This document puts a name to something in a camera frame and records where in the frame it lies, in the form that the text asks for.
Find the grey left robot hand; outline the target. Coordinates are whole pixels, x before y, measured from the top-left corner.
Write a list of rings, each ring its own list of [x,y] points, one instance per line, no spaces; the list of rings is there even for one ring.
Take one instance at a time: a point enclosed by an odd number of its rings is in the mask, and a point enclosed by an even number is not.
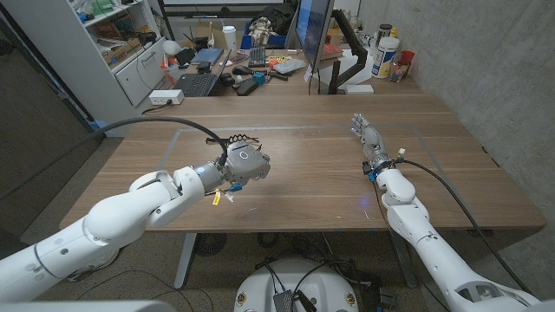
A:
[[[249,143],[232,143],[226,151],[225,163],[218,166],[220,181],[217,186],[225,181],[245,186],[251,179],[264,179],[271,169],[269,156]]]

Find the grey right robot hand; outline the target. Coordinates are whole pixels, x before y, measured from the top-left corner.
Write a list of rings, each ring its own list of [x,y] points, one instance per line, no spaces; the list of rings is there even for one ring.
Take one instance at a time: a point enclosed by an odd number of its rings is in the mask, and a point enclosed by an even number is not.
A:
[[[362,151],[374,170],[380,171],[391,163],[382,136],[362,114],[354,114],[351,119],[353,134],[361,141]]]

